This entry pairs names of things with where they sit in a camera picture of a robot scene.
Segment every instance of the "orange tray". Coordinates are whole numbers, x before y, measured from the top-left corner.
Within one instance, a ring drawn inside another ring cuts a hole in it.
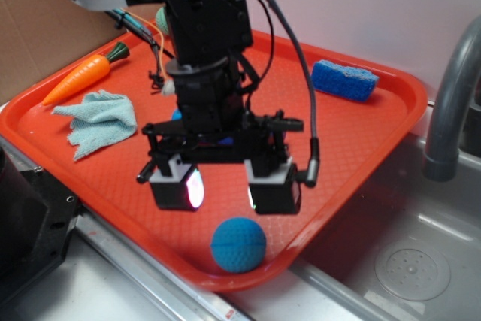
[[[250,207],[243,165],[200,165],[205,200],[195,212],[163,211],[156,207],[148,184],[136,182],[149,160],[146,123],[169,120],[174,96],[152,95],[148,70],[155,68],[149,47],[124,35],[92,53],[106,53],[124,41],[131,56],[113,64],[112,72],[86,92],[104,89],[127,95],[135,109],[139,131],[129,139],[73,161],[75,148],[67,141],[68,117],[54,116],[41,106],[44,96],[82,59],[55,73],[12,100],[0,113],[0,133],[39,165],[76,192],[82,202],[119,229],[151,256],[184,280],[215,292],[247,289],[284,271],[310,240],[343,206],[372,171],[423,115],[427,98],[414,77],[391,68],[304,45],[308,64],[320,59],[366,68],[380,76],[365,103],[316,93],[321,140],[321,169],[315,189],[302,189],[298,215],[259,216]],[[269,37],[255,32],[246,56],[263,69]],[[78,104],[83,94],[67,100]],[[305,168],[309,158],[310,109],[307,87],[290,42],[276,39],[269,75],[253,96],[258,115],[274,114],[304,120],[305,131],[289,133],[286,141],[295,162]],[[249,217],[264,229],[268,241],[263,263],[245,274],[223,271],[210,253],[216,227],[231,217]]]

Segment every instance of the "light blue cloth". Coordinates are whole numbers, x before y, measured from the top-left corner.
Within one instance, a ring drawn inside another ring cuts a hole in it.
[[[137,129],[134,107],[125,95],[101,90],[87,94],[81,104],[57,106],[52,114],[72,116],[68,140],[79,146],[74,161],[133,135]]]

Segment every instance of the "blue ball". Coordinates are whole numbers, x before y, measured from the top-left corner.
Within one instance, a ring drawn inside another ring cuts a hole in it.
[[[173,113],[172,113],[172,120],[181,120],[182,119],[182,113],[176,109]]]
[[[217,227],[210,249],[217,264],[227,272],[248,272],[260,265],[265,256],[265,234],[248,218],[236,217]]]

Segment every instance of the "wire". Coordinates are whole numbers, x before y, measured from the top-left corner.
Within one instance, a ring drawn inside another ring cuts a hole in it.
[[[271,19],[271,15],[269,14],[269,10],[262,0],[257,0],[257,2],[262,6],[262,9],[264,10],[264,13],[269,25],[269,32],[271,34],[271,51],[269,53],[268,64],[265,66],[265,69],[262,72],[259,80],[259,82],[261,82],[265,78],[269,70],[271,69],[272,62],[274,61],[275,40],[274,40],[274,25],[272,24],[272,19]]]
[[[117,21],[117,26],[119,28],[121,26],[125,26],[128,30],[131,30],[131,32],[134,35],[138,36],[140,39],[142,39],[143,41],[147,42],[150,45],[153,55],[156,59],[157,70],[155,74],[150,72],[149,77],[153,80],[152,88],[161,89],[163,86],[164,80],[167,79],[167,74],[165,73],[164,66],[159,53],[161,54],[164,53],[169,58],[174,57],[170,52],[168,52],[164,48],[164,35],[162,34],[162,32],[160,32],[159,28],[157,28],[157,26],[155,26],[151,22],[145,20],[142,17],[139,17],[136,14],[128,13],[123,9],[114,9],[112,11],[106,11],[105,13]],[[157,42],[153,38],[152,32],[150,32],[150,30],[143,24],[138,23],[134,18],[139,19],[141,22],[144,22],[145,24],[151,25],[155,30],[157,30],[157,32],[159,32],[160,38],[161,38],[160,46],[157,44]]]
[[[159,33],[159,35],[160,35],[160,49],[159,49],[159,52],[157,53],[157,56],[158,56],[159,54],[164,53],[164,43],[165,43],[165,39],[164,39],[164,35],[163,35],[162,32],[160,31],[159,27],[158,27],[156,24],[154,24],[154,23],[152,23],[152,22],[150,22],[150,21],[148,21],[148,20],[145,20],[143,17],[141,17],[141,16],[139,16],[139,15],[137,15],[137,14],[134,14],[134,13],[132,13],[132,12],[128,12],[128,14],[130,14],[130,15],[132,15],[134,18],[136,18],[136,19],[144,22],[145,24],[149,24],[150,26],[152,26],[152,27]],[[162,61],[161,61],[159,58],[158,58],[158,64],[159,64],[159,66],[160,66],[160,70],[161,70],[162,76],[164,77],[164,79],[167,79],[167,74],[165,73],[164,65],[163,65]]]
[[[276,14],[283,28],[286,30],[286,33],[291,39],[292,45],[294,46],[295,51],[298,54],[298,58],[301,63],[302,71],[304,73],[304,77],[306,79],[307,88],[309,89],[309,95],[310,95],[310,132],[311,132],[312,138],[317,138],[316,93],[314,90],[313,82],[310,79],[310,72],[309,72],[309,68],[307,67],[307,61],[305,59],[304,52],[302,51],[301,45],[299,44],[298,39],[296,38],[294,32],[292,31],[291,26],[287,22],[287,19],[284,17],[283,12],[279,8],[279,5],[276,3],[276,0],[266,0],[266,2],[269,4],[272,11]]]

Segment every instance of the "stainless steel sink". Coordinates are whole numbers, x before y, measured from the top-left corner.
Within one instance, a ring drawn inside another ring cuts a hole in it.
[[[397,319],[480,319],[481,161],[436,183],[423,147],[408,136],[302,258]]]

